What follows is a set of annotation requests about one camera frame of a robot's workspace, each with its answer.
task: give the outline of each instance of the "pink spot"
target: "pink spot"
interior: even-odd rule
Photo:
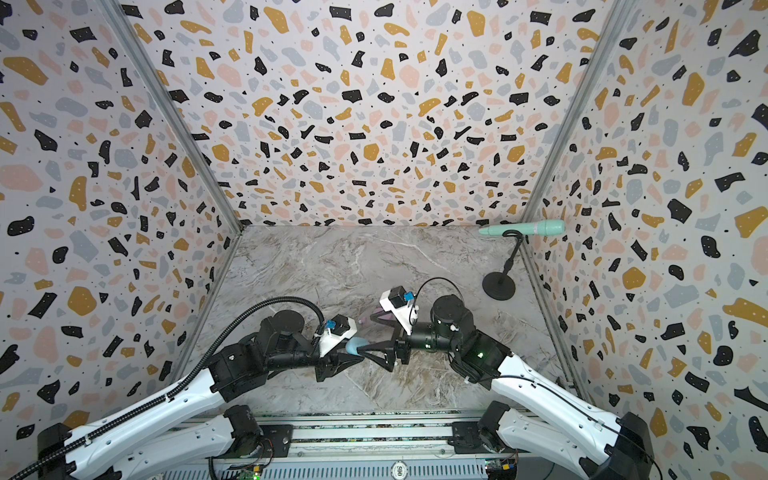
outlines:
[[[752,268],[760,275],[768,275],[768,237],[760,237],[752,246]]]
[[[242,83],[240,83],[240,73],[237,69],[223,63],[216,69],[216,73],[218,73],[219,77],[223,78],[226,83],[233,87],[240,88],[242,86]]]
[[[23,298],[14,298],[13,308],[11,309],[11,318],[19,320],[25,313],[27,313],[27,300],[24,300]]]
[[[48,363],[54,363],[58,360],[58,349],[56,348],[56,331],[52,326],[44,326],[35,344],[32,346],[32,352],[40,359],[45,359]]]
[[[43,186],[34,170],[26,165],[3,165],[0,167],[0,184],[9,190],[34,192]]]

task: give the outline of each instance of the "gold spot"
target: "gold spot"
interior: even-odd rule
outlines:
[[[18,402],[18,399],[20,399],[22,395],[19,392],[13,392],[9,393],[7,397],[5,397],[5,404],[2,406],[3,412],[10,412],[13,410],[13,407],[16,406],[16,402]]]
[[[260,117],[267,107],[272,104],[272,99],[269,97],[262,97],[251,104],[253,107],[253,114]]]
[[[563,82],[564,84],[567,84],[569,80],[571,80],[571,63],[566,62],[565,65],[563,65],[563,68],[560,69],[560,73],[555,77],[559,81]]]
[[[174,331],[174,328],[176,328],[176,323],[171,322],[170,320],[163,320],[160,322],[160,324],[163,326],[163,330],[165,330],[165,333],[171,333]]]
[[[650,430],[656,435],[661,437],[667,434],[667,421],[664,420],[664,412],[657,408],[654,412],[654,416],[650,418]]]
[[[685,197],[691,198],[699,189],[704,185],[704,182],[699,178],[696,180],[692,180],[688,183],[688,185],[685,187]]]
[[[208,68],[208,64],[205,63],[205,58],[196,57],[197,62],[197,74],[205,78],[214,78],[214,73]]]
[[[579,37],[581,40],[587,40],[588,38],[592,38],[593,40],[597,41],[597,40],[599,40],[599,39],[600,39],[600,35],[598,35],[598,34],[594,33],[594,32],[593,32],[592,30],[590,30],[589,28],[579,28],[579,29],[576,31],[576,35],[578,35],[578,37]]]
[[[442,53],[442,48],[445,46],[446,40],[448,40],[448,36],[444,33],[441,33],[437,39],[437,48],[435,48],[435,55],[440,55]]]
[[[749,238],[752,232],[766,219],[768,218],[768,209],[765,207],[758,207],[754,210],[750,210],[741,215],[736,215],[734,220],[736,221],[736,228],[739,229],[742,238]]]
[[[509,110],[507,113],[494,118],[494,121],[507,121],[512,118],[512,112],[514,112],[514,110]]]
[[[398,33],[402,33],[403,35],[405,35],[407,37],[407,36],[409,36],[411,34],[411,32],[409,32],[408,30],[405,30],[400,25],[395,25],[394,23],[389,23],[389,22],[384,24],[384,29],[390,35],[397,35]]]
[[[699,25],[704,25],[712,18],[715,10],[717,10],[717,1],[718,0],[704,0],[704,18],[701,19],[701,23]]]
[[[76,286],[69,294],[67,306],[79,316],[86,316],[96,308],[96,299],[84,286]]]
[[[422,103],[419,104],[419,116],[423,117],[430,110],[432,110],[434,107],[437,107],[438,105],[440,105],[439,98],[430,98],[427,101],[423,101]]]
[[[204,31],[205,33],[209,34],[211,33],[210,28],[204,27],[200,25],[199,23],[190,22],[189,20],[182,20],[181,26],[187,29],[191,33],[198,33],[199,31]]]
[[[189,157],[184,157],[184,159],[181,161],[181,170],[184,171],[184,174],[187,175],[187,178],[194,177],[195,171]]]
[[[349,35],[349,30],[346,29],[346,25],[342,25],[340,31],[341,40],[344,42],[344,45],[352,43],[352,37]]]
[[[16,113],[16,107],[14,107],[11,102],[0,102],[0,108],[3,110],[3,112],[5,112],[5,115],[8,116],[8,119],[11,121],[11,124],[13,125],[13,128],[16,129],[16,131],[27,130],[27,127],[24,126],[21,118],[19,118],[18,113]]]
[[[138,23],[134,23],[134,29],[136,30],[136,35],[138,35],[139,38],[144,40],[144,43],[149,43],[152,41],[152,37],[149,36],[146,30],[144,30],[144,27],[142,27]]]
[[[176,250],[183,250],[187,251],[187,249],[190,247],[190,244],[183,238],[180,238],[179,240],[176,240],[176,243],[174,243],[174,248]]]
[[[362,149],[362,155],[367,160],[376,161],[376,158],[379,156],[379,145],[378,144],[366,145]]]
[[[753,133],[744,135],[744,138],[736,142],[736,146],[733,147],[733,156],[746,157],[746,154],[748,154],[750,148],[752,148],[752,143],[755,141],[755,138],[757,138],[757,135]]]
[[[608,89],[603,88],[603,90],[598,94],[598,96],[594,98],[594,104],[598,106],[598,110],[603,109],[603,103],[605,103],[605,98],[607,96],[608,96]]]
[[[470,10],[467,12],[467,20],[469,20],[469,27],[475,37],[485,33],[485,16],[482,13]]]
[[[633,266],[621,276],[621,282],[624,284],[624,288],[632,290],[643,286],[645,283],[645,273],[641,272],[636,266]]]
[[[664,223],[664,217],[652,217],[651,215],[643,214],[643,222],[653,228],[659,226],[660,223]]]
[[[616,158],[617,152],[613,147],[600,147],[600,153],[594,156],[595,160],[603,160],[605,158]]]
[[[673,377],[677,377],[683,372],[683,370],[685,370],[685,367],[687,366],[688,365],[683,360],[680,360],[677,357],[672,357],[672,369],[667,373]]]
[[[42,86],[48,81],[48,77],[40,70],[40,67],[29,58],[5,57],[2,59],[2,64],[34,84]]]
[[[712,355],[712,336],[709,333],[700,333],[697,341],[701,349],[706,352],[707,355]]]
[[[702,91],[704,91],[704,80],[701,76],[696,72],[688,75],[688,84],[683,92],[683,105],[688,107],[693,105]]]
[[[389,80],[395,79],[395,69],[392,66],[392,59],[391,58],[385,58],[384,59],[384,65],[382,65],[382,71],[381,71],[382,77],[388,78]]]
[[[768,326],[768,310],[749,300],[737,298],[733,305],[723,305],[723,311],[728,315]]]
[[[648,365],[650,364],[650,356],[653,355],[654,349],[648,349],[643,354],[643,358],[640,359],[640,366],[644,369],[648,368]]]
[[[85,202],[85,177],[77,177],[69,188],[69,201],[78,206],[81,212],[85,212],[88,204]]]
[[[676,20],[670,30],[670,36],[667,39],[667,47],[664,49],[664,53],[669,53],[674,50],[674,42],[677,40],[677,26],[680,24],[680,20]]]
[[[704,406],[705,409],[710,413],[713,419],[715,419],[715,422],[719,422],[723,419],[723,414],[720,413],[718,409],[715,408],[715,405],[713,405],[712,402],[707,402],[707,404]]]
[[[648,95],[646,95],[646,97],[643,99],[643,101],[640,102],[640,106],[644,107],[645,105],[647,105],[648,102],[653,100],[654,97],[656,95],[658,95],[660,91],[661,91],[661,89],[659,88],[659,86],[658,85],[654,85],[654,87],[651,88],[651,90],[648,92]]]

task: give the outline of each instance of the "black spot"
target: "black spot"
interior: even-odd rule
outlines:
[[[61,388],[61,382],[56,380],[53,383],[49,383],[47,385],[43,385],[38,390],[38,397],[43,399],[46,403],[50,403],[53,405],[56,403],[56,394],[58,393],[58,390]]]
[[[753,53],[760,50],[757,47],[757,42],[760,40],[760,33],[757,30],[752,30],[739,44],[728,54],[729,57],[734,55],[741,55],[742,57],[749,57]]]
[[[21,220],[14,220],[8,224],[6,230],[9,237],[16,237],[17,235],[23,235],[31,232],[35,228],[35,218],[26,217]]]
[[[53,138],[50,138],[48,135],[44,134],[40,130],[35,130],[35,138],[37,138],[38,142],[40,143],[40,150],[43,150],[43,151],[58,150],[58,144],[56,143],[56,140],[54,140]]]
[[[329,7],[331,16],[334,18],[344,18],[345,20],[352,21],[352,9],[344,7]]]
[[[72,35],[72,38],[77,40],[78,43],[96,39],[94,32],[91,31],[91,27],[76,28],[75,30],[70,30],[69,34]]]
[[[720,252],[717,250],[717,241],[709,235],[701,236],[701,250],[708,257],[720,258]]]
[[[659,335],[662,340],[671,340],[678,336],[685,335],[685,327],[682,323],[671,323],[667,325],[667,330]]]
[[[592,15],[594,15],[594,8],[587,10],[586,12],[576,14],[576,16],[574,16],[574,22],[589,22],[592,19]]]
[[[692,213],[692,210],[690,208],[683,205],[676,198],[673,198],[672,200],[669,201],[669,203],[667,204],[667,208],[670,210],[670,217],[674,218],[675,220],[681,223],[685,223],[686,220],[688,220],[688,217],[690,217],[690,214]]]

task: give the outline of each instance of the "gray spot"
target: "gray spot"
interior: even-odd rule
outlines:
[[[130,363],[128,363],[126,366],[124,366],[123,368],[119,369],[117,371],[117,373],[115,373],[115,375],[120,380],[125,380],[126,378],[128,378],[129,376],[133,375],[134,373],[136,373],[138,371],[139,371],[139,367],[132,366]]]
[[[709,218],[700,218],[696,220],[696,228],[699,230],[706,230],[707,232],[714,232],[719,221],[720,214],[713,215]]]
[[[664,144],[673,147],[677,141],[677,122],[667,119],[664,121]]]
[[[456,50],[454,50],[453,48],[448,49],[448,55],[450,55],[451,61],[454,64],[457,64],[462,60],[462,55],[458,53]]]
[[[474,121],[480,121],[485,116],[485,107],[476,101],[467,107],[467,115]]]
[[[304,106],[302,107],[302,110],[304,110],[304,113],[308,114],[310,117],[314,118],[315,120],[323,119],[323,107],[320,107],[318,104],[316,104],[311,100],[304,102]]]
[[[91,243],[82,231],[72,232],[69,240],[72,242],[72,253],[86,262],[90,263],[98,255],[98,248]]]
[[[445,23],[445,19],[448,17],[448,12],[451,11],[451,5],[444,3],[440,8],[427,15],[427,25],[430,27],[439,27]]]
[[[488,61],[485,60],[485,55],[479,50],[470,51],[467,56],[472,60],[472,64],[475,68],[487,68]]]
[[[283,55],[288,57],[290,62],[292,64],[294,64],[295,66],[303,67],[304,65],[306,65],[306,61],[304,61],[304,57],[302,57],[301,54],[298,51],[296,51],[295,48],[293,48],[293,47],[285,47],[282,50],[282,53],[283,53]]]
[[[630,375],[632,375],[632,379],[638,385],[650,385],[650,377],[642,373],[640,369],[638,369],[635,365],[629,365],[627,370],[629,370]]]
[[[678,54],[672,55],[671,57],[665,58],[664,60],[659,60],[651,65],[650,71],[659,76],[666,75],[670,72],[670,70],[672,70],[672,67],[680,61],[680,58],[681,56]]]
[[[88,114],[88,107],[69,97],[59,98],[54,106],[56,107],[56,110],[65,111],[75,117],[84,117]]]
[[[114,162],[118,167],[135,168],[139,163],[136,161],[134,152],[121,148],[114,152]]]
[[[22,46],[22,44],[18,43],[18,38],[3,27],[0,27],[0,43],[11,50],[18,50],[18,48]]]
[[[512,42],[512,46],[509,48],[509,53],[513,57],[515,57],[515,60],[518,61],[518,65],[520,65],[523,62],[523,52],[525,51],[525,47],[522,43],[520,43],[519,40],[515,40]]]
[[[225,22],[240,23],[243,21],[243,0],[235,0],[227,10],[224,10],[224,14],[221,18]]]
[[[643,181],[633,178],[627,182],[627,203],[632,205],[643,197]]]
[[[725,426],[722,432],[715,435],[730,453],[739,448],[739,435],[736,432],[737,423],[737,418],[731,415],[728,425]]]
[[[35,206],[40,208],[51,208],[55,210],[59,208],[62,204],[64,204],[63,200],[60,200],[54,197],[49,197],[48,195],[44,195],[38,198],[38,201],[35,203]]]
[[[30,113],[29,116],[31,117],[32,120],[38,122],[39,124],[43,124],[46,127],[53,128],[56,126],[56,123],[57,123],[56,117],[46,113],[39,113],[39,114]]]
[[[112,84],[104,80],[104,74],[99,70],[95,70],[91,67],[85,67],[85,74],[91,79],[91,82],[96,85],[104,85],[106,88],[112,89]]]
[[[684,286],[676,283],[664,294],[664,298],[670,308],[677,308],[699,298],[699,290],[695,285]]]
[[[43,369],[26,369],[24,372],[19,373],[18,376],[13,380],[0,383],[0,390],[7,389],[12,386],[38,385],[40,383],[40,375],[42,373]]]
[[[707,66],[707,75],[719,74],[720,70],[723,70],[723,65],[725,65],[725,57],[713,58]]]
[[[333,57],[336,59],[336,61],[341,60],[341,57],[339,56],[339,52],[336,51],[336,50],[338,50],[338,48],[339,48],[339,46],[333,40],[331,40],[327,36],[323,37],[323,50],[325,50],[328,53],[330,53],[331,55],[333,55]]]
[[[712,135],[706,143],[704,143],[704,151],[707,152],[707,158],[704,160],[704,166],[708,167],[715,155],[723,151],[723,132],[719,131]]]

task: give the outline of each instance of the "mint green microphone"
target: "mint green microphone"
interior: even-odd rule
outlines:
[[[517,242],[512,255],[504,262],[504,271],[491,272],[482,279],[482,289],[494,300],[509,300],[515,295],[515,281],[509,277],[509,270],[515,261],[524,235],[559,235],[565,232],[563,220],[540,220],[531,223],[508,223],[483,227],[480,234],[486,237],[515,237]]]

